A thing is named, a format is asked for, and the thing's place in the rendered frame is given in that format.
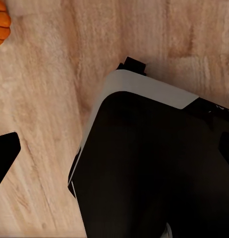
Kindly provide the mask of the pumpkin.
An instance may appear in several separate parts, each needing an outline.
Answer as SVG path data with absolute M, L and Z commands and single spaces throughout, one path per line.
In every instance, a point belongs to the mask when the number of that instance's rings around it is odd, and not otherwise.
M 0 45 L 10 35 L 11 18 L 6 12 L 6 5 L 0 0 Z

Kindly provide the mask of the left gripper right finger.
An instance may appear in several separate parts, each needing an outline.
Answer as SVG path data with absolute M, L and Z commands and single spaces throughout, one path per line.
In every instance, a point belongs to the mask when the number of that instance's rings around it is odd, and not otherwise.
M 229 132 L 222 132 L 218 149 L 229 164 Z

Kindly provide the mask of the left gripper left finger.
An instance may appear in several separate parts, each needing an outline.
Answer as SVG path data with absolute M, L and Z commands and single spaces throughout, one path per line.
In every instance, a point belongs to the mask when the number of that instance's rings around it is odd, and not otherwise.
M 16 132 L 0 136 L 0 183 L 21 151 Z

